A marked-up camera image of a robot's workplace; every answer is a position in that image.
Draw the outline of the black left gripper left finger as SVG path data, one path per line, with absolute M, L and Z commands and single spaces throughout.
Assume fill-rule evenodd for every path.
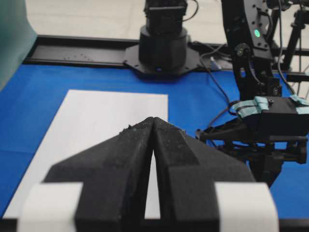
M 54 164 L 30 191 L 20 232 L 136 232 L 144 219 L 154 119 Z

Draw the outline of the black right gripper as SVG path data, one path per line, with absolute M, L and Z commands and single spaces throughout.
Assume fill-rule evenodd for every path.
M 200 141 L 223 141 L 219 150 L 243 160 L 278 154 L 284 161 L 307 161 L 309 104 L 289 97 L 261 97 L 230 103 L 236 118 L 197 130 Z

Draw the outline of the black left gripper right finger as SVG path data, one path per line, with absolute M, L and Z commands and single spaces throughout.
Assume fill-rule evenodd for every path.
M 171 232 L 277 232 L 265 183 L 248 167 L 179 128 L 154 119 L 161 219 Z

